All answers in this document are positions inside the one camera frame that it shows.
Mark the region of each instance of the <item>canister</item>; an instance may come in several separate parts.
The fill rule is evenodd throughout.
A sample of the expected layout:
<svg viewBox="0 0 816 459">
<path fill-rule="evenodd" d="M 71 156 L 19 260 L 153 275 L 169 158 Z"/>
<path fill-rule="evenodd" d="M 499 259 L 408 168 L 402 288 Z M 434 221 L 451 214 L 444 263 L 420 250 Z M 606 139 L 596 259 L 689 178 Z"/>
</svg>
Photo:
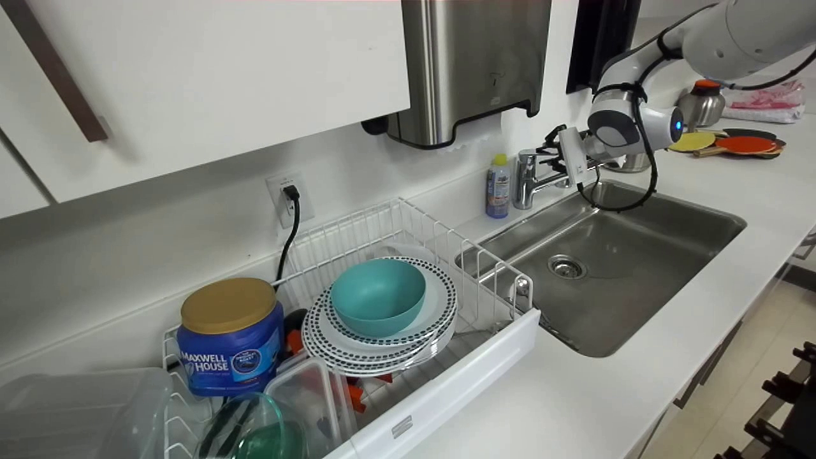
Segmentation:
<svg viewBox="0 0 816 459">
<path fill-rule="evenodd" d="M 284 306 L 258 279 L 230 279 L 192 293 L 181 306 L 179 351 L 197 397 L 263 390 L 279 368 Z"/>
<path fill-rule="evenodd" d="M 678 101 L 687 127 L 712 127 L 725 110 L 719 82 L 699 79 L 689 96 Z"/>
</svg>

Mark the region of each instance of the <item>white cabinet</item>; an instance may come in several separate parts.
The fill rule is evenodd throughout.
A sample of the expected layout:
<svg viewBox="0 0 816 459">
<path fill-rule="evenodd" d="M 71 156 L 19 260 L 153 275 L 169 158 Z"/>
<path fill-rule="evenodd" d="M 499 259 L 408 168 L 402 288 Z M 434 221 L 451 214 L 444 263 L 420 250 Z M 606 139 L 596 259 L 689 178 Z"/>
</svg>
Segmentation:
<svg viewBox="0 0 816 459">
<path fill-rule="evenodd" d="M 58 201 L 408 107 L 400 0 L 28 0 L 108 140 L 0 11 L 0 127 Z"/>
<path fill-rule="evenodd" d="M 816 273 L 816 231 L 799 246 L 793 259 L 789 260 L 793 269 Z"/>
<path fill-rule="evenodd" d="M 10 148 L 0 140 L 0 221 L 40 208 L 48 208 L 48 200 L 39 191 Z"/>
</svg>

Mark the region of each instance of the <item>electrical outlet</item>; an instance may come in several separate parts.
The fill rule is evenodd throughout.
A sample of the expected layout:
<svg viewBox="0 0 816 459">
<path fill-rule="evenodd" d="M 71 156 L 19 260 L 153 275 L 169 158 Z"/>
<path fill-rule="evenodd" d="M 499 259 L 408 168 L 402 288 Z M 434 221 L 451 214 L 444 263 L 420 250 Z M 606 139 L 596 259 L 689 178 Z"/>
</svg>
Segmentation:
<svg viewBox="0 0 816 459">
<path fill-rule="evenodd" d="M 266 181 L 271 196 L 274 196 L 274 208 L 276 208 L 276 218 L 279 218 L 279 228 L 281 231 L 291 231 L 293 224 L 293 201 L 284 195 L 285 187 L 297 187 L 298 195 L 302 195 L 302 224 L 314 221 L 314 210 L 312 210 L 312 201 L 309 201 L 309 195 L 307 195 L 307 181 L 302 175 L 291 175 L 291 177 L 281 177 L 281 178 L 269 178 Z"/>
</svg>

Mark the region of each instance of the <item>sink basin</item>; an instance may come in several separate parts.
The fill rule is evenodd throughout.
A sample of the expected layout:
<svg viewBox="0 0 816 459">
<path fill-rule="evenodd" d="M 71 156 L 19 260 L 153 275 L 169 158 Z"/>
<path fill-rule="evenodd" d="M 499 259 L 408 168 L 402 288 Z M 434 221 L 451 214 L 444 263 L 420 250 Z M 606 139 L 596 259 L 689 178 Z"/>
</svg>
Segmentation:
<svg viewBox="0 0 816 459">
<path fill-rule="evenodd" d="M 643 191 L 604 181 L 590 195 L 622 208 Z M 532 279 L 544 330 L 587 357 L 610 357 L 743 231 L 734 214 L 661 195 L 632 213 L 600 213 L 575 195 L 481 246 Z M 489 279 L 469 252 L 459 266 Z"/>
</svg>

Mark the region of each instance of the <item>teal bowl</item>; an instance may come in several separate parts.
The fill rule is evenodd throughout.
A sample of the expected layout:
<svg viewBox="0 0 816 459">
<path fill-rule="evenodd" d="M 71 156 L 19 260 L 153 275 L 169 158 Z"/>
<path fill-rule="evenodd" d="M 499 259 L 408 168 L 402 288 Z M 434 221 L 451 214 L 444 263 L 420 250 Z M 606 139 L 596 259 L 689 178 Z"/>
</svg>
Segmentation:
<svg viewBox="0 0 816 459">
<path fill-rule="evenodd" d="M 420 311 L 427 275 L 402 260 L 371 260 L 344 272 L 328 288 L 337 320 L 363 338 L 392 338 Z"/>
</svg>

